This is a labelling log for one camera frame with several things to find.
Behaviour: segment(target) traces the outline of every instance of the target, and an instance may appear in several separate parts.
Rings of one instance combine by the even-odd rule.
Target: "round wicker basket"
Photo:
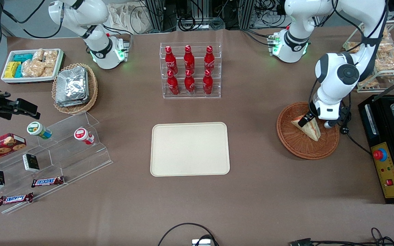
[[[98,84],[97,84],[97,78],[95,77],[94,72],[92,69],[86,65],[86,64],[71,64],[67,67],[64,67],[63,70],[69,70],[73,69],[75,67],[84,67],[88,71],[88,84],[89,84],[89,96],[90,100],[86,104],[81,104],[81,105],[75,105],[75,106],[69,106],[69,107],[60,107],[56,103],[54,103],[54,107],[59,110],[62,113],[67,113],[67,114],[78,114],[83,111],[88,111],[94,106],[95,100],[97,100],[97,94],[98,94]],[[56,100],[56,83],[57,83],[57,77],[54,78],[53,81],[53,90],[51,91],[51,96],[53,97],[54,101]]]
[[[326,129],[324,121],[317,119],[321,137],[316,142],[294,126],[291,121],[308,112],[306,101],[296,102],[280,112],[276,128],[283,145],[296,156],[309,160],[318,160],[332,154],[338,146],[340,133],[337,127]]]

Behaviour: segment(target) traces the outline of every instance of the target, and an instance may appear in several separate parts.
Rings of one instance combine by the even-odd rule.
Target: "blue snack package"
[[[22,65],[17,66],[16,73],[14,74],[15,78],[22,78]]]
[[[33,59],[33,54],[17,54],[13,56],[13,61],[25,62],[28,59]]]

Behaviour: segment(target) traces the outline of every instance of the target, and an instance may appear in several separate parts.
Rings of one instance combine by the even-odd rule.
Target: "brown tablecloth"
[[[308,99],[318,58],[339,51],[352,30],[317,28],[308,52],[295,64],[270,57],[264,45],[239,31],[135,36],[129,61],[112,70],[96,66],[80,38],[9,38],[9,50],[61,48],[65,65],[92,67],[99,93],[90,113],[100,121],[97,131],[114,163],[37,203],[0,214],[0,245],[156,245],[182,222],[207,226],[225,246],[286,245],[305,237],[366,241],[371,227],[394,239],[394,205],[383,204],[369,155],[342,136],[330,157],[303,160],[288,152],[276,133],[279,112]],[[164,100],[159,43],[220,39],[222,98]],[[69,116],[53,107],[51,84],[0,81],[0,89],[37,104],[45,125]],[[366,147],[356,105],[367,97],[354,93],[349,123],[352,136]],[[31,121],[17,115],[0,119],[0,135],[25,135]],[[227,175],[150,174],[154,125],[214,121],[228,127]],[[199,228],[178,228],[163,244],[189,245],[203,234]]]

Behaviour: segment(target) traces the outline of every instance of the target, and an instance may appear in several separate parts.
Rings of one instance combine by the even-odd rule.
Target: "red cap bottle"
[[[174,77],[173,71],[168,70],[167,75],[168,88],[173,95],[178,95],[180,93],[179,84],[177,83],[177,79]]]
[[[167,63],[167,68],[168,70],[173,71],[174,75],[176,75],[179,72],[179,69],[177,68],[177,62],[175,60],[174,54],[172,53],[171,47],[166,46],[165,51],[165,63]]]
[[[206,47],[206,56],[205,56],[205,70],[214,71],[214,62],[215,57],[212,54],[212,46]]]
[[[185,70],[189,70],[191,74],[195,72],[195,61],[194,55],[191,52],[191,46],[185,46],[185,56],[183,56],[183,61],[185,62]]]
[[[194,95],[196,93],[196,87],[194,84],[194,78],[189,70],[185,71],[185,88],[188,95]]]
[[[212,85],[214,84],[214,80],[211,76],[211,71],[208,69],[205,70],[205,76],[203,77],[203,91],[205,95],[210,95],[212,93]]]

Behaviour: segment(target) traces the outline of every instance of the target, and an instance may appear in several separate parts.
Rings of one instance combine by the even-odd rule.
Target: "red button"
[[[373,152],[373,157],[375,160],[380,160],[384,157],[384,153],[381,150],[375,150]]]

